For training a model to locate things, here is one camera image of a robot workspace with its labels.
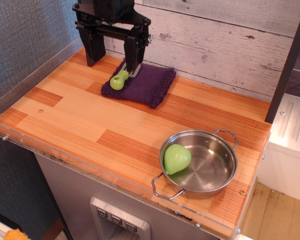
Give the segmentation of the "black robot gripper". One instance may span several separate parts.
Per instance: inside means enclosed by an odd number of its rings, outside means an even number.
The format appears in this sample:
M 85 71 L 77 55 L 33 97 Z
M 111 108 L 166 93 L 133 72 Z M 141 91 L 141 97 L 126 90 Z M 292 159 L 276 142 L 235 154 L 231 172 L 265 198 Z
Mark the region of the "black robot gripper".
M 150 43 L 151 20 L 138 13 L 134 5 L 133 0 L 79 0 L 73 5 L 88 66 L 94 66 L 105 56 L 104 36 L 124 40 L 129 73 L 143 62 L 145 47 Z

